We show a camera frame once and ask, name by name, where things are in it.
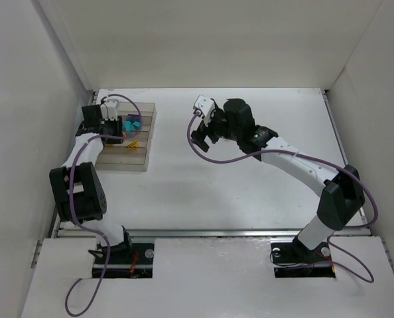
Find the teal curved lego brick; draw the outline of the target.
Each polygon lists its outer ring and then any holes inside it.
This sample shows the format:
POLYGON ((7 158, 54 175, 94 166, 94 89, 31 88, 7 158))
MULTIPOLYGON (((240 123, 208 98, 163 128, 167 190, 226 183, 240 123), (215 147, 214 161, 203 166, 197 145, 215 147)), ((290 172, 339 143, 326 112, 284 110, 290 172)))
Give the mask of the teal curved lego brick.
POLYGON ((131 121, 125 121, 123 124, 123 130, 124 131, 134 131, 135 127, 131 121))

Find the purple lego brick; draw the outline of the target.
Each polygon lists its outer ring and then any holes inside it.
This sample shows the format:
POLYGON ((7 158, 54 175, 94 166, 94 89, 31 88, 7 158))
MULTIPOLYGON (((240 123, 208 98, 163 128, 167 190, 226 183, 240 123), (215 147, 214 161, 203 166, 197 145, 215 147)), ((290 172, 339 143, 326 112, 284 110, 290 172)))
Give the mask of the purple lego brick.
POLYGON ((140 115, 134 115, 134 114, 128 114, 126 116, 126 121, 130 121, 132 123, 134 123, 134 122, 140 123, 141 122, 141 116, 140 115))

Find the teal square lego brick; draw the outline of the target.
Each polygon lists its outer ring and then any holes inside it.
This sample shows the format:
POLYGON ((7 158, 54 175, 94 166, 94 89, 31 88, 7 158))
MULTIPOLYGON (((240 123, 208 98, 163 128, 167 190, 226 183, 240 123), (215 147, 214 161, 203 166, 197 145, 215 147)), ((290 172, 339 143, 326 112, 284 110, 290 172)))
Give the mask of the teal square lego brick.
POLYGON ((141 130, 141 123, 138 122, 138 121, 135 121, 135 122, 133 123, 133 128, 134 128, 136 131, 141 130))

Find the yellow black striped lego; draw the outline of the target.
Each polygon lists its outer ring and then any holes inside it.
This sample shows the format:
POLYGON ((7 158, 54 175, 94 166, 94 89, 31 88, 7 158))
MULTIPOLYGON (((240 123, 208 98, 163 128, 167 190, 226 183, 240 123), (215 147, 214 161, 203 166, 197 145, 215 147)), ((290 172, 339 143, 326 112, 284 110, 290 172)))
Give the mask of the yellow black striped lego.
POLYGON ((130 142, 129 144, 125 145, 125 148, 139 148, 139 141, 138 140, 134 140, 133 142, 130 142))

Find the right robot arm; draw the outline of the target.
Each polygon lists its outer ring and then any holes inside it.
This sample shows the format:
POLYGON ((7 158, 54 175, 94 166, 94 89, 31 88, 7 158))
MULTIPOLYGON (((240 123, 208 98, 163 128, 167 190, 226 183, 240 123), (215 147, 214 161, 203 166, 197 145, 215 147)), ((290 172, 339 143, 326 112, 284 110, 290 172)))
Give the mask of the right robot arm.
POLYGON ((315 216, 293 241, 273 248, 281 264, 315 261, 325 240, 341 231, 365 204, 358 171, 351 165, 339 167, 315 159, 293 147, 277 132, 256 124, 251 107, 242 99, 228 99, 223 107, 199 95, 193 105, 194 117, 201 119, 187 137, 195 151, 207 152, 219 139, 234 141, 247 156, 272 165, 304 185, 320 199, 315 216))

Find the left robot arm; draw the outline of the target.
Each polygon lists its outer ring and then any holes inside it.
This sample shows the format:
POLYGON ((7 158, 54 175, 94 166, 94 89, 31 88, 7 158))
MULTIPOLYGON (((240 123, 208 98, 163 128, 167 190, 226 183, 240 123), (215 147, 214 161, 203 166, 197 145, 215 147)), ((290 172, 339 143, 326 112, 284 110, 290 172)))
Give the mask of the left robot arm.
POLYGON ((72 151, 61 167, 49 173, 60 220, 99 237, 98 251, 102 256, 109 251, 133 252, 125 227, 109 223, 104 216, 107 198, 95 167, 107 145, 121 144, 125 140, 118 107, 115 99, 82 107, 84 120, 76 132, 72 151))

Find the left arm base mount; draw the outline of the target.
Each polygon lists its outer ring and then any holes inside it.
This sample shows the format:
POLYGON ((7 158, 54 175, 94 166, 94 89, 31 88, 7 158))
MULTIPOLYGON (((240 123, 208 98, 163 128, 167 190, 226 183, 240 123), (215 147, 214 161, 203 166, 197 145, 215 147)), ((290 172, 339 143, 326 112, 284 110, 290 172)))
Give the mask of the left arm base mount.
POLYGON ((110 248, 107 268, 103 273, 107 247, 98 243, 94 250, 88 251, 94 257, 92 278, 149 279, 153 277, 155 243, 148 240, 129 241, 110 248))

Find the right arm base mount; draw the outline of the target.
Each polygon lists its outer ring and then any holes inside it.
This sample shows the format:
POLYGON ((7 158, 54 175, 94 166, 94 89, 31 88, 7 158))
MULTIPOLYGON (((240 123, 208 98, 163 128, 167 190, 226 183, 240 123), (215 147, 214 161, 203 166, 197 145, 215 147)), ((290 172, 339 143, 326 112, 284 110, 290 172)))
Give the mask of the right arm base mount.
POLYGON ((335 278, 327 242, 314 250, 299 250, 292 242, 271 243, 269 259, 276 278, 335 278))

